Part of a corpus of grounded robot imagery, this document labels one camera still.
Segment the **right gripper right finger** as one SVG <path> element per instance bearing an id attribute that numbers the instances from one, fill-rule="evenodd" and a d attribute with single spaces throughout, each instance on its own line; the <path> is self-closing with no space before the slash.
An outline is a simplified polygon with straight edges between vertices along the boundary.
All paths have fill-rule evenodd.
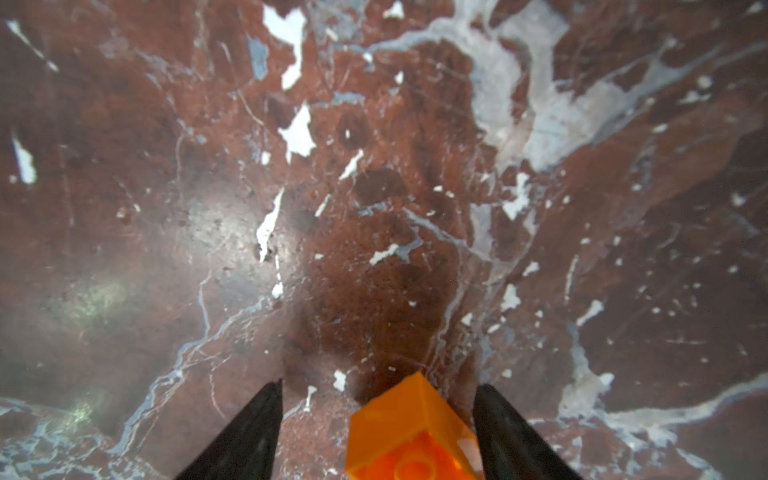
<path id="1" fill-rule="evenodd" d="M 581 479 L 494 386 L 478 386 L 472 415 L 487 479 Z"/>

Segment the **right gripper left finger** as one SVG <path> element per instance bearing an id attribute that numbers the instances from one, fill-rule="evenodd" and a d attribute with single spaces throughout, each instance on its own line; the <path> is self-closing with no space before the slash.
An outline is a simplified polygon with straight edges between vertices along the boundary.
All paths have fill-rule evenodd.
<path id="1" fill-rule="evenodd" d="M 270 480 L 283 420 L 280 380 L 265 384 L 177 480 Z"/>

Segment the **orange brick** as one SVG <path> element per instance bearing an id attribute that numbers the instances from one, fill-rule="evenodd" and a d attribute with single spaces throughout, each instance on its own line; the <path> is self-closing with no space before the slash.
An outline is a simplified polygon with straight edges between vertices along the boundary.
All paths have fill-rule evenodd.
<path id="1" fill-rule="evenodd" d="M 420 373 L 350 418 L 350 479 L 478 479 L 481 471 L 477 437 Z"/>

